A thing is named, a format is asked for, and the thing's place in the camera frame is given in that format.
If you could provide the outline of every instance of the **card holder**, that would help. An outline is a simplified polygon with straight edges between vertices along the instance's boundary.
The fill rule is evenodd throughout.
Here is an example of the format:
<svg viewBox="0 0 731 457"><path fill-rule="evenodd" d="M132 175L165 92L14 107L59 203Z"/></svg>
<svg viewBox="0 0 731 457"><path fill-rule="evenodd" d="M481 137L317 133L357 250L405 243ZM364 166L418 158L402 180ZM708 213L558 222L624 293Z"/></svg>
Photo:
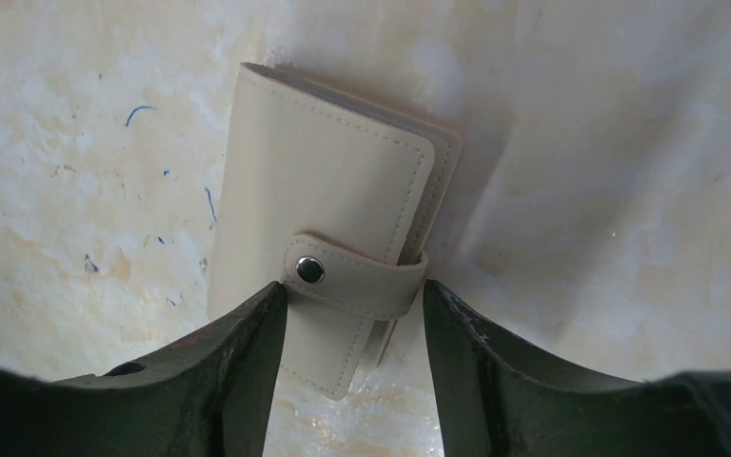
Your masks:
<svg viewBox="0 0 731 457"><path fill-rule="evenodd" d="M281 280L290 300L282 368L343 398L410 309L460 151L448 130L297 72L243 64L209 317Z"/></svg>

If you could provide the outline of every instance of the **stitching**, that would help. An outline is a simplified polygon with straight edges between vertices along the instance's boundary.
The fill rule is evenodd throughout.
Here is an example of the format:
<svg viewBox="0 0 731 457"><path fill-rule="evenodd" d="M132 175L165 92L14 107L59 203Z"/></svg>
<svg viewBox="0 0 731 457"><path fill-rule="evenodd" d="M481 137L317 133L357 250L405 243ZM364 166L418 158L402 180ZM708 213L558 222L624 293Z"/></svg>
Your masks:
<svg viewBox="0 0 731 457"><path fill-rule="evenodd" d="M441 168L439 169L438 173L436 173L436 181L433 184L433 189L430 192L430 199L427 201L427 204L425 205L425 212L422 213L422 217L419 219L419 224L416 227L416 230L413 231L413 237L410 238L409 244L413 245L416 243L417 240L419 240L419 236L422 234L422 229L425 226L427 215L430 213L430 209L433 207L433 202L438 197L438 191L439 191L439 185L441 184L441 178L446 170L447 162L449 162L449 155L452 152L452 145L449 144L446 140L442 140L446 144L446 154L444 155L444 162L442 163Z"/></svg>
<svg viewBox="0 0 731 457"><path fill-rule="evenodd" d="M364 269L365 271L369 271L369 272L372 272L372 273L378 273L378 274L383 274L383 275L385 275L385 276L389 276L389 277L390 277L390 276L399 276L399 277L405 277L405 276L413 276L413 275L415 275L415 274L418 274L418 273L419 273L419 271L418 271L418 270L415 270L415 269L411 269L411 268L414 268L414 267L416 267L416 266L417 266L417 265L419 265L419 264L414 264L414 265L407 265L407 266L396 266L396 268L402 268L402 269L403 269L403 271L397 271L397 272L393 272L393 273L391 273L391 272L386 272L386 271L382 271L382 270L380 270L380 269L377 269L377 268L375 268L375 267L372 267L372 266L369 266L369 265L363 264L363 263L361 263L361 262L358 262L358 261L356 261L356 260L353 260L353 259L349 259L349 258L345 257L344 255L342 255L342 254L339 254L339 253L337 253L337 252L333 252L333 251L331 251L331 250L327 250L327 249L325 249L325 248L322 248L321 246L319 246L319 245L318 245L318 244L316 244L316 243L310 243L310 242L308 242L308 241L303 241L303 240L295 240L295 241L293 241L292 243L290 243L290 244L289 244L289 246L287 246L287 251L289 251L289 250L290 250L290 249L291 249L291 248L292 248L293 246L295 246L295 245L306 245L306 246L309 246L310 248L318 249L318 250L319 250L320 252L322 252L322 253L324 253L324 254L326 254L326 255L330 256L330 257L334 257L334 258L336 258L336 259L340 259L340 260L343 260L343 261L345 261L346 263L348 263L348 264L351 264L351 265L353 265L354 267L357 267L357 268L362 268L362 269Z"/></svg>
<svg viewBox="0 0 731 457"><path fill-rule="evenodd" d="M333 390L332 389L328 389L326 387L319 386L314 381L306 378L305 376L302 376L301 374L298 374L297 372L295 372L294 370L292 370L289 367L285 366L284 364L279 364L279 365L282 368L284 368L287 371L289 371L290 373L292 373L293 375L297 376L302 381L306 381L306 382L312 384L313 386L315 386L315 388L317 388L319 390L322 390L322 391L324 391L324 392L326 392L326 393L328 393L330 395L334 395L338 391L338 389L340 389L340 386L343 383L343 375L348 370L349 364L351 364L351 358L352 358L352 355L354 355L354 347L357 344L357 340L360 338L360 335L363 333L363 326L365 325L365 323L366 323L366 319L360 319L360 325L357 327L357 333L354 334L354 342L351 344L351 348L348 350L348 355L346 356L346 361L344 362L343 370L341 371L340 376L338 376L338 382L337 382L337 384L335 384L335 388Z"/></svg>
<svg viewBox="0 0 731 457"><path fill-rule="evenodd" d="M425 159L425 155L422 153L422 150L419 149L419 148L414 148L413 146L409 145L408 143L401 142L401 141L399 141L399 140L397 140L395 138L392 138L390 136L382 135L382 134L380 134L380 132L377 132L377 131L374 131L374 130L365 128L365 127L363 127L363 126L361 126L359 124L355 124L353 122L349 122L347 120L344 120L343 118L338 117L338 116L335 116L333 114L330 114L330 113L328 113L328 112L326 112L326 111L324 111L322 109L316 109L315 107L311 107L310 105L308 105L308 104L306 104L304 102L300 102L300 101L295 100L293 98L290 98L290 97L288 97L286 95L282 95L280 93L276 93L275 90L271 90L271 89L268 89L268 88L260 85L259 83L257 83L253 79L251 79L250 76L248 76L246 73L240 73L240 77L243 80L245 80L246 82L248 82L249 84L251 84L253 87L255 87L257 89L260 89L260 90L264 90L265 92L270 93L270 95L274 95L274 96L276 96L278 98L281 98L282 100L285 100L285 101L287 101L289 103L292 103L293 105L296 105L296 106L301 107L303 109L308 109L308 110L310 110L310 111L312 111L312 112L314 112L314 113L316 113L318 115L326 116L329 119L334 119L335 121L337 121L337 122L339 122L339 123L341 123L343 125L352 127L353 129L360 130L360 131L364 131L364 132L366 132L366 133L374 136L375 138L380 138L380 139L385 140L385 141L392 141L393 143L395 143L397 145L404 146L407 149L413 149L413 150L416 151L416 153L419 154L419 162L416 163L416 168L413 170L413 176L410 178L410 184L409 184L408 189L407 189L407 194L405 195L405 202L402 205L402 211L400 211L400 213L399 213L399 220L396 222L396 226L394 227L393 234L391 235L390 244L388 245L388 250L385 253L385 260L387 261L387 259L390 258L390 255L393 252L393 250L395 248L395 245L396 245L396 243L398 241L397 240L397 235L399 234L399 227L402 225L402 222L405 220L405 216L407 214L407 204L410 201L410 194L413 192L413 189L414 189L414 187L416 185L416 180L419 178L419 169L422 167L422 162Z"/></svg>
<svg viewBox="0 0 731 457"><path fill-rule="evenodd" d="M240 77L243 78L244 80L246 80L247 82L249 82L252 86L255 86L258 89L261 89L261 90L264 90L266 92L269 92L270 95L275 95L275 96L281 98L282 100L285 100L286 102L292 103L293 105L298 105L298 106L300 106L303 109L308 109L308 110L310 110L310 111L312 111L312 112L314 112L316 114L319 114L319 115L322 115L322 116L326 116L329 119L334 119L335 121L337 121L337 122L339 122L341 124L344 124L346 126L352 127L353 129L362 130L362 131L364 131L364 132L366 132L366 133L368 133L370 135L373 135L374 137L379 138L381 140L392 141L392 142L396 143L397 145L402 145L402 146L404 146L404 147L406 147L408 149L414 149L416 152L422 154L422 150L421 149L415 148L415 147L409 145L408 143L399 141L399 140L397 140L397 139L395 139L395 138L393 138L391 136L388 136L388 135L382 135L382 134L380 134L379 131L374 131L372 129L368 129L366 127L361 126L360 124L355 124L353 122L344 120L343 118L338 117L338 116L335 116L333 114L330 114L330 113L328 113L328 112L326 112L326 111L324 111L322 109L316 109L315 107L311 107L310 105L308 105L308 104L306 104L304 102L300 102L300 101L295 100L293 98L290 98L290 97L288 97L286 95L282 95L280 93L276 93L275 90L270 90L270 89L268 89L268 88L260 85L256 81L252 80L250 78L250 76L248 76L245 73L241 73L240 74Z"/></svg>
<svg viewBox="0 0 731 457"><path fill-rule="evenodd" d="M400 317L407 314L408 311L410 311L410 306L407 307L406 310L398 311L397 313L388 313L388 312L375 312L375 311L369 311L368 309L359 309L355 308L352 305L347 305L339 300L335 300L334 298L327 297L321 293L313 292L312 290L309 290L308 288L305 288L301 286L301 284L297 283L295 280L287 278L287 281L298 290L302 291L303 293L309 295L312 298L315 298L317 300L327 300L328 302L331 302L332 305L335 305L338 308L344 308L351 311L356 311L364 316L358 316L358 317L367 317L371 320L375 321L393 321L396 319L399 319Z"/></svg>
<svg viewBox="0 0 731 457"><path fill-rule="evenodd" d="M336 96L334 93L327 93L328 97L330 97L332 100L336 101L337 103L348 107L350 109L354 109L355 111L362 111L367 114L370 114L371 117L383 117L384 115L380 112L377 112L374 109L369 109L368 107L361 107L354 105L353 103L349 103L346 100L343 100ZM406 128L415 129L412 126L405 125ZM449 156L452 154L452 145L446 141L444 138L440 138L442 142L446 145L446 153L444 156L444 161L442 163L442 166L438 169L438 172L436 173L436 180L433 184L433 189L430 191L429 198L427 199L427 202L425 204L425 211L422 213L421 218L419 219L419 224L417 225L416 229L413 230L412 238L408 239L407 245L414 245L416 241L419 240L419 236L422 234L422 229L425 227L425 222L427 219L427 215L430 213L430 209L433 207L433 202L436 200L436 197L438 196L438 190L439 185L441 184L441 178L446 170L446 166L449 163Z"/></svg>

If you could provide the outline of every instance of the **cream leather wallet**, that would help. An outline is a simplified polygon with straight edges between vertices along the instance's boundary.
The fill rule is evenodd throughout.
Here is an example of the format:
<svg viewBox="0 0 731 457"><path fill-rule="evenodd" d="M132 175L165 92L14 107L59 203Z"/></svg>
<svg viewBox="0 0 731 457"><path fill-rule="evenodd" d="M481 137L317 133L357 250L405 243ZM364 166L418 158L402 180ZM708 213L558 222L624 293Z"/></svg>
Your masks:
<svg viewBox="0 0 731 457"><path fill-rule="evenodd" d="M375 366L422 284L458 136L296 72L243 64L208 293L215 319L288 289L282 368L327 397Z"/></svg>

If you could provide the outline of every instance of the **wallet strap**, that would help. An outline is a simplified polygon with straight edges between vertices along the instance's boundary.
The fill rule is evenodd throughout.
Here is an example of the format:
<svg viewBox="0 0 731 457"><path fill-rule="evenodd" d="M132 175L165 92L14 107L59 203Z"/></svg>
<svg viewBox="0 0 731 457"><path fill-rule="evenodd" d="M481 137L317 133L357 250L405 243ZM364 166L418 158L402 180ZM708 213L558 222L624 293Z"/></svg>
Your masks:
<svg viewBox="0 0 731 457"><path fill-rule="evenodd" d="M312 259L323 269L323 279L310 283L297 268ZM292 238L285 255L282 281L287 287L326 305L378 321L407 314L425 277L427 256L414 265L389 265L340 248L307 234Z"/></svg>

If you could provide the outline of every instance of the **metal snap button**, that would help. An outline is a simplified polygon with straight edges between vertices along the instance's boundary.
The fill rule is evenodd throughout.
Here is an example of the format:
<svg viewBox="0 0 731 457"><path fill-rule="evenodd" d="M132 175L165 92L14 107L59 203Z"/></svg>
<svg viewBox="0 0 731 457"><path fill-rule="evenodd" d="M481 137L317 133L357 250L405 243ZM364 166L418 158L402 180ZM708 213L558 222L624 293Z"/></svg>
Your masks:
<svg viewBox="0 0 731 457"><path fill-rule="evenodd" d="M324 279L324 266L315 257L302 257L295 264L298 276L304 281L315 284Z"/></svg>

